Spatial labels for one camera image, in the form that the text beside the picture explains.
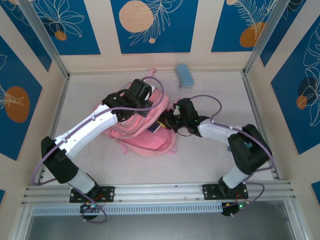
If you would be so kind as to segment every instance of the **black clamp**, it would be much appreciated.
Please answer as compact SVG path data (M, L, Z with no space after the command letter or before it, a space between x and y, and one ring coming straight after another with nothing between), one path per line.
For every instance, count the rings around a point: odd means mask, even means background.
M249 198L247 186L240 183L235 188L231 189L228 193L222 192L219 183L204 184L201 188L204 200L235 200L240 195L244 199Z
M180 128L186 128L190 134L201 137L198 126L209 117L199 116L190 98L180 99L173 104L173 107L178 108L180 114L175 115L174 110L170 109L159 117L158 122L161 122L167 129L173 129L176 133Z
M146 100L146 97L149 98L152 95L152 87L140 79L135 79L128 89L122 89L118 92L109 94L105 99L102 100L103 105L107 105L109 108L116 107L128 107L135 109L144 109L150 108L152 102ZM146 117L148 114L147 111L138 111L137 113L142 117ZM119 122L123 122L129 119L135 111L133 110L114 110L113 114L116 114Z
M96 203L113 203L115 197L115 187L114 186L99 186L95 185L90 192L86 194ZM82 196L74 188L71 190L70 203L86 203L90 202L86 197Z

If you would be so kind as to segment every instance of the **white tabletop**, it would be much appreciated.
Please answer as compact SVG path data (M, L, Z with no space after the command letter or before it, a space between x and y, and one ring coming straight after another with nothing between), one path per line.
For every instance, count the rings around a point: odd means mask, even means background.
M87 117L108 94L146 74L121 72L71 76L56 136L67 132ZM157 72L154 76L163 83L170 100L199 94L212 95L222 103L222 111L215 117L217 122L232 126L256 124L240 72L191 74L194 86L180 90L176 73ZM192 101L199 115L211 116L219 108L210 98L199 97ZM80 151L74 163L100 185L216 182L235 164L227 146L216 140L177 135L176 144L176 154L145 157L130 152L124 155L114 139L100 134ZM47 170L43 180L51 178ZM251 179L266 181L273 177L271 171L267 170L256 173Z

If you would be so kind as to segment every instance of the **metal rail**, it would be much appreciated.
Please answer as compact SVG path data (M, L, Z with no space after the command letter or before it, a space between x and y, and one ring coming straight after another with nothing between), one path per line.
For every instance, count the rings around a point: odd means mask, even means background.
M253 113L253 116L254 116L254 119L255 119L256 126L257 126L259 132L261 133L263 139L265 140L265 142L267 144L269 144L268 143L268 138L267 138L267 133L265 131L262 118L260 117L260 111L259 111L259 108L257 106L257 102L256 102L256 98L255 98L255 95L254 95L254 91L253 91L251 83L250 83L250 78L249 78L249 76L246 76L243 72L241 73L241 76L242 76L244 88L246 90L246 94L247 94L248 99L249 99L249 103L251 105L251 109L252 109L252 113ZM281 180L281 176L279 175L279 172L278 172L277 169L278 169L277 166L273 166L272 176L273 176L274 179Z
M255 65L257 59L260 57L263 49L265 48L271 34L275 30L283 12L288 6L290 0L278 0L272 10L269 19L266 21L266 25L258 38L255 46L253 47L252 53L244 67L244 74L247 76Z
M265 185L265 191L259 201L280 201L294 199L295 193L288 180L259 181ZM204 199L203 184L212 183L185 183L185 184L136 184L114 185L114 202L109 204L174 204L174 203L225 203L234 199L212 200ZM249 200L254 199L261 192L255 185L247 185ZM29 186L22 200L23 206L59 206L79 205L69 203L71 189L61 186Z

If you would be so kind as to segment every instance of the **cream wall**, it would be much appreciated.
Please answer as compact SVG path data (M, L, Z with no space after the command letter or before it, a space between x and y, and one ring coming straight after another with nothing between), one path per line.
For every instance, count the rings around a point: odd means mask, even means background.
M243 69L251 51L211 53L224 1L199 0L190 53L122 55L110 1L84 0L101 55L61 58L70 72L172 70L180 63L191 69Z
M6 191L0 208L0 239L5 240L10 235L26 186L31 184L32 172L41 159L40 142L50 133L64 79L53 64L49 72L45 70L1 7L0 36L42 85L18 160L0 154L0 189Z
M319 9L319 0L307 0L266 67L258 60L249 74L278 170L283 179L290 179L314 239L320 239L320 206L311 183L320 181L320 144L298 155L271 81L317 19Z

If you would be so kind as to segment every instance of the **pink backpack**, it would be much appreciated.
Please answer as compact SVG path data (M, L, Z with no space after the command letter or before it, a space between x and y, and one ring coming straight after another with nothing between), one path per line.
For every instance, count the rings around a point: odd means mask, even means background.
M149 71L147 76L152 76L155 69ZM122 89L128 88L131 83L126 84ZM161 98L161 91L155 89L150 97L150 101L155 105ZM157 107L151 109L146 117L135 114L124 122L118 122L114 126L103 131L103 134L116 139L124 154L128 154L128 149L143 156L154 156L166 152L176 153L175 146L176 133L160 127L152 133L149 128L157 121L161 113L167 109L169 97L164 94L164 98Z

